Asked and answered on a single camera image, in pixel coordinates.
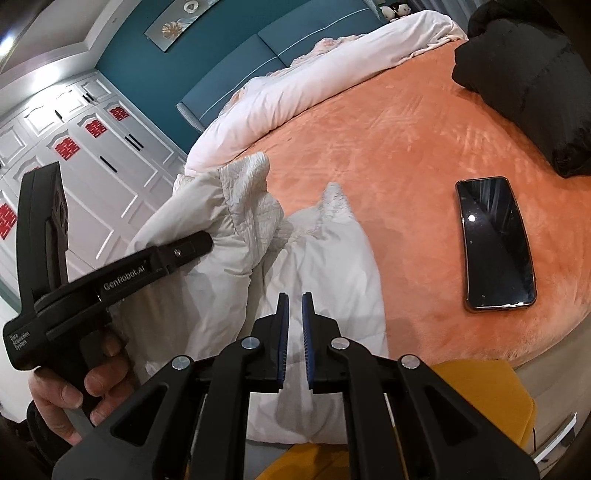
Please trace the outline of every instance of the floor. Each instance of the floor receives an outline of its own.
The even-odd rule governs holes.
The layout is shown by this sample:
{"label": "floor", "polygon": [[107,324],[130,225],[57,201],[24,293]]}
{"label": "floor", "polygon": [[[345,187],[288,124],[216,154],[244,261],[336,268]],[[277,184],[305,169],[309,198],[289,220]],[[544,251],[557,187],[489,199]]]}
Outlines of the floor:
{"label": "floor", "polygon": [[[578,433],[591,411],[591,315],[560,343],[517,369],[534,398],[538,415],[537,446],[551,436],[572,412]],[[529,452],[533,451],[533,438]]]}

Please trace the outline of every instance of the yellow cushion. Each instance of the yellow cushion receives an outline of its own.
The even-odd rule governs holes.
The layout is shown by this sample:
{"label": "yellow cushion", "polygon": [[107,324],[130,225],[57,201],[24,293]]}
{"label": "yellow cushion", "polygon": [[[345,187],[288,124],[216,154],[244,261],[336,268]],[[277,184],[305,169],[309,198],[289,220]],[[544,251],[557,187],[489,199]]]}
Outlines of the yellow cushion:
{"label": "yellow cushion", "polygon": [[[522,448],[535,423],[535,402],[504,360],[453,360],[432,369]],[[346,480],[345,445],[294,445],[257,480]]]}

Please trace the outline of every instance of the white wardrobe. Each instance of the white wardrobe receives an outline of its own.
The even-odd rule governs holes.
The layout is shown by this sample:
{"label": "white wardrobe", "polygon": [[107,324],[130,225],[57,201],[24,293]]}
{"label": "white wardrobe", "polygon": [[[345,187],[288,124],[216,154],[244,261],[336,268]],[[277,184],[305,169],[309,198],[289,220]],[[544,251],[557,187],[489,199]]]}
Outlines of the white wardrobe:
{"label": "white wardrobe", "polygon": [[0,277],[18,292],[23,175],[59,162],[69,214],[70,280],[125,253],[171,196],[182,152],[99,72],[35,95],[0,122]]}

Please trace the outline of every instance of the black phone screen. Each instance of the black phone screen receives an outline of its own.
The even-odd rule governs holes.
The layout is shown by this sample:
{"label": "black phone screen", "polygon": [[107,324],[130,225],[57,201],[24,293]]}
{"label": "black phone screen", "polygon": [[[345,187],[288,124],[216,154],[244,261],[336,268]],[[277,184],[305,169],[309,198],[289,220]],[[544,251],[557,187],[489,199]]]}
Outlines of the black phone screen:
{"label": "black phone screen", "polygon": [[534,268],[525,228],[505,177],[456,183],[466,249],[466,303],[471,310],[531,305]]}

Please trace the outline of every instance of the ceiling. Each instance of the ceiling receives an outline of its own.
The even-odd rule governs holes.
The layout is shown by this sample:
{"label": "ceiling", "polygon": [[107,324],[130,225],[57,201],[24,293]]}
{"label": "ceiling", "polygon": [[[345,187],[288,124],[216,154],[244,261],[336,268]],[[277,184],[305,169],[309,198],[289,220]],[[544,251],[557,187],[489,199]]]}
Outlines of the ceiling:
{"label": "ceiling", "polygon": [[84,41],[109,0],[54,0],[18,41],[5,69],[56,48]]}
{"label": "ceiling", "polygon": [[53,83],[93,69],[140,1],[54,0],[0,74],[0,116]]}

